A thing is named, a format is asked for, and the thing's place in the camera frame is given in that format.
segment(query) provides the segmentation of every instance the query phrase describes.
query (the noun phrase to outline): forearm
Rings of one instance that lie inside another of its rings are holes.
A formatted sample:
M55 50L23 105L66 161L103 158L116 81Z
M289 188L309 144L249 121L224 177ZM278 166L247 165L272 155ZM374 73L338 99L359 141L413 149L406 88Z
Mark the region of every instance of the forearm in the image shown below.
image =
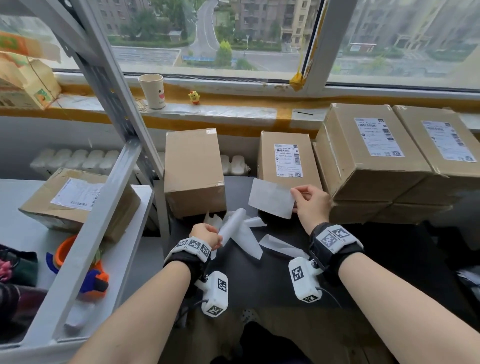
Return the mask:
M156 364L189 284L189 268L169 263L102 324L71 364Z
M339 276L401 364L480 363L480 334L435 300L356 253Z

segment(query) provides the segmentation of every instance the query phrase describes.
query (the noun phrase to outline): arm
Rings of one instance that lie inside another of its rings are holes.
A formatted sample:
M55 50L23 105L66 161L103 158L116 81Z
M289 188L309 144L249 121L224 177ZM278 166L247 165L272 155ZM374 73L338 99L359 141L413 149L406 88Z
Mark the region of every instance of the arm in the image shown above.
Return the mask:
M331 202L327 193L314 186L301 186L292 189L292 194L307 234L329 222ZM480 363L478 332L366 255L347 255L332 269L336 270L360 310L401 364Z
M215 250L222 241L217 233L210 225L198 224L190 236ZM100 326L70 364L156 364L190 281L186 264L167 264Z

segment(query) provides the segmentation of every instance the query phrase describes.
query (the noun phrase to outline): black pants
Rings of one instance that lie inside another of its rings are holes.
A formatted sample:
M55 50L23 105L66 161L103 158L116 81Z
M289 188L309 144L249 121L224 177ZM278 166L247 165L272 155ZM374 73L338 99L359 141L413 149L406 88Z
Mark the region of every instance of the black pants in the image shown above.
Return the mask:
M256 322L245 325L240 345L243 351L240 358L230 361L219 356L210 364L312 364L312 361L292 340L273 335Z

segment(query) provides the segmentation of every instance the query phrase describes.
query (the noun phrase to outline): white shipping label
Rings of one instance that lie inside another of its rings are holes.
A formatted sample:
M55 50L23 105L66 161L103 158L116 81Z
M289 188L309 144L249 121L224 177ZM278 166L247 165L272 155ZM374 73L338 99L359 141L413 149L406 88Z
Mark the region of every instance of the white shipping label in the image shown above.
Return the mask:
M92 211L104 183L88 183L70 178L51 201L54 205Z
M275 165L277 177L303 178L298 145L275 144Z
M372 157L404 157L383 119L355 118L360 134Z
M452 124L440 121L422 121L422 123L444 159L477 163Z

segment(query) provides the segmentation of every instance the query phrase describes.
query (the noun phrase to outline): person's left arm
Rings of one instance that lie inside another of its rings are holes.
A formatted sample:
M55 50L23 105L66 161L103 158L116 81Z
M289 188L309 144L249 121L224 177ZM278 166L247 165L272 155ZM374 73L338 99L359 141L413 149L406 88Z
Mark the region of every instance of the person's left arm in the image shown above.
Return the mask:
M213 251L221 246L217 233L210 225L198 224L190 236L208 243ZM185 263L168 263L100 326L70 364L157 363L190 281Z

